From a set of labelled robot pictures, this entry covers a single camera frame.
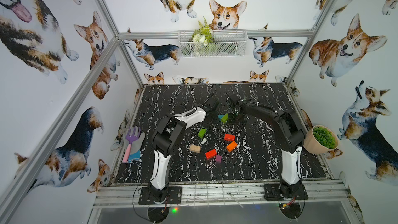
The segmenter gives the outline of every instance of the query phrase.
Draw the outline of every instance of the green block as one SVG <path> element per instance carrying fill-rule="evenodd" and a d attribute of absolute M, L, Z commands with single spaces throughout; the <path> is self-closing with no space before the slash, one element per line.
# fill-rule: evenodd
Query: green block
<path fill-rule="evenodd" d="M 225 123 L 228 120 L 228 113 L 221 118 L 221 122 Z"/>
<path fill-rule="evenodd" d="M 198 133 L 198 137 L 203 138 L 203 136 L 205 135 L 207 129 L 201 129 Z"/>

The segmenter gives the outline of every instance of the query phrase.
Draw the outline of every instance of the beige block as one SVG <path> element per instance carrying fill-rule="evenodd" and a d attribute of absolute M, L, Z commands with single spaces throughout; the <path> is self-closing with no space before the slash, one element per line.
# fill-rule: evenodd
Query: beige block
<path fill-rule="evenodd" d="M 189 147 L 189 150 L 191 152 L 200 153 L 200 146 L 196 146 L 196 145 L 191 144 L 191 146 Z"/>

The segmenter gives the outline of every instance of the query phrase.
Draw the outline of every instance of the white mesh basket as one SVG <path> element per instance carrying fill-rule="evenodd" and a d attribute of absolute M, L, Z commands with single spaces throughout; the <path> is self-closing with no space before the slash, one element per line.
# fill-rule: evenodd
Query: white mesh basket
<path fill-rule="evenodd" d="M 245 30 L 215 30 L 214 42 L 206 46 L 192 42 L 193 31 L 179 31 L 178 42 L 182 57 L 230 57 L 243 56 L 246 51 L 248 35 Z"/>

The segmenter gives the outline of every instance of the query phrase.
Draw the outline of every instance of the pink handle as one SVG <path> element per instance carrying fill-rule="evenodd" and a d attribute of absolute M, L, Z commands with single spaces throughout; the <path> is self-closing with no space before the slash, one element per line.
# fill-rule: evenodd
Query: pink handle
<path fill-rule="evenodd" d="M 127 163 L 127 160 L 129 159 L 129 155 L 130 155 L 130 149 L 131 149 L 131 144 L 129 144 L 127 146 L 127 149 L 126 149 L 125 155 L 123 157 L 122 163 Z"/>

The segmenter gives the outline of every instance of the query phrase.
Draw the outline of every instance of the purple block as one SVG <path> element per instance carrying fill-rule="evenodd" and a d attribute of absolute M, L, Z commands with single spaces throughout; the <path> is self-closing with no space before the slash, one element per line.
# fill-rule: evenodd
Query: purple block
<path fill-rule="evenodd" d="M 221 160 L 222 160 L 222 156 L 217 155 L 216 156 L 216 163 L 221 163 Z"/>

